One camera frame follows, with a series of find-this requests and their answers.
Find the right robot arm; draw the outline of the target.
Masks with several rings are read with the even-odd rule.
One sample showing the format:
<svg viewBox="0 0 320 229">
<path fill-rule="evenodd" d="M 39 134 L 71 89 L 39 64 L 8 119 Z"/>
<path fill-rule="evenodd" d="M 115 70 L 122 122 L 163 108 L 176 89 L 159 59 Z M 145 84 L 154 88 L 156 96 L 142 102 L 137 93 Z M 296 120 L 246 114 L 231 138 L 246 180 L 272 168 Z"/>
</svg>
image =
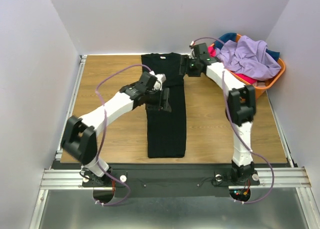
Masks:
<svg viewBox="0 0 320 229">
<path fill-rule="evenodd" d="M 251 131 L 257 110 L 255 88 L 241 82 L 218 58 L 211 56 L 206 43 L 192 41 L 189 48 L 190 55 L 181 59 L 180 74 L 189 77 L 204 74 L 222 89 L 226 117 L 233 130 L 229 177 L 233 183 L 242 184 L 255 173 L 251 148 Z"/>
</svg>

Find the black t shirt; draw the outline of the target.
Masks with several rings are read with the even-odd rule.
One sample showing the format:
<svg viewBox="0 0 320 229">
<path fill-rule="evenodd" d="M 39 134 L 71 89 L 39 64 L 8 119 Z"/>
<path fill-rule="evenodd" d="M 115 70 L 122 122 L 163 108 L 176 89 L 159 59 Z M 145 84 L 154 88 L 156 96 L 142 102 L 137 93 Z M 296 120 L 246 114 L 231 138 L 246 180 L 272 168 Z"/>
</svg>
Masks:
<svg viewBox="0 0 320 229">
<path fill-rule="evenodd" d="M 165 74 L 171 112 L 147 110 L 147 157 L 183 158 L 186 152 L 187 115 L 184 76 L 180 75 L 181 54 L 150 53 L 141 56 L 143 65 Z"/>
</svg>

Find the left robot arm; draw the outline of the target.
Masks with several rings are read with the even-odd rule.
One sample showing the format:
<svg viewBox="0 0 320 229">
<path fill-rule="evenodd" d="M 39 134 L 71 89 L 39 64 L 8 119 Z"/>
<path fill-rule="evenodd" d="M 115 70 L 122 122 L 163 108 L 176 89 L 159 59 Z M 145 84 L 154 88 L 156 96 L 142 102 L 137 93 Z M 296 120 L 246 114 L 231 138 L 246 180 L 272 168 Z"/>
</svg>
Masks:
<svg viewBox="0 0 320 229">
<path fill-rule="evenodd" d="M 142 105 L 147 109 L 171 112 L 170 90 L 163 87 L 165 81 L 163 73 L 144 71 L 138 81 L 123 86 L 95 110 L 80 117 L 71 116 L 66 122 L 60 146 L 89 170 L 100 186 L 108 185 L 111 180 L 126 185 L 127 177 L 113 177 L 110 166 L 100 158 L 102 144 L 97 143 L 97 138 L 104 136 L 107 127 L 116 119 Z"/>
</svg>

